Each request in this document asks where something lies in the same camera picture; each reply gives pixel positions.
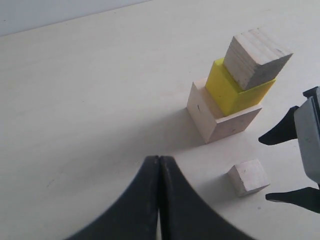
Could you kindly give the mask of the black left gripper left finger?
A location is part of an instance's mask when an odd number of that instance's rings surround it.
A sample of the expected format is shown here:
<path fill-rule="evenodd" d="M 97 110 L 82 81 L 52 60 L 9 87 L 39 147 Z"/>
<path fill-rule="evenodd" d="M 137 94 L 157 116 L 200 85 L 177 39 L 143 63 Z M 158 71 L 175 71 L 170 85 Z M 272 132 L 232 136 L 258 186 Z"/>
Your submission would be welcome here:
<path fill-rule="evenodd" d="M 101 216 L 69 240 L 155 240 L 160 157 L 148 156 L 133 181 Z"/>

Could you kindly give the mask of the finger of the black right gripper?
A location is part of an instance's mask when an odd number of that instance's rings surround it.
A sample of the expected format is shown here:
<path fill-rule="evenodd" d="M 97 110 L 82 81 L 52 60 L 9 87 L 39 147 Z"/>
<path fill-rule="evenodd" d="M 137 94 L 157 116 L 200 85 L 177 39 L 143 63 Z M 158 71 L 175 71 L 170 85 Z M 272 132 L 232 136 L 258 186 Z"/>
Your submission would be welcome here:
<path fill-rule="evenodd" d="M 320 213 L 320 190 L 312 187 L 305 187 L 289 192 L 275 192 L 265 195 L 270 202 L 292 204 L 314 213 Z"/>
<path fill-rule="evenodd" d="M 271 130 L 260 136 L 258 141 L 264 145 L 272 146 L 296 139 L 297 131 L 294 114 L 298 108 L 298 106 L 291 107 L 282 120 Z"/>

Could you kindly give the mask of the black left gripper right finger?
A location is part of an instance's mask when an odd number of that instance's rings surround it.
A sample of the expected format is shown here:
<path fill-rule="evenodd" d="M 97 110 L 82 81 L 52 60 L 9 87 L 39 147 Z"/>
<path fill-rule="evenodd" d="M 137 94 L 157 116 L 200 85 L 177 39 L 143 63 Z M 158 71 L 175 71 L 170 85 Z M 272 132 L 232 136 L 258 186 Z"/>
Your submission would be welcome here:
<path fill-rule="evenodd" d="M 158 209 L 163 240 L 252 240 L 192 188 L 175 159 L 160 157 Z"/>

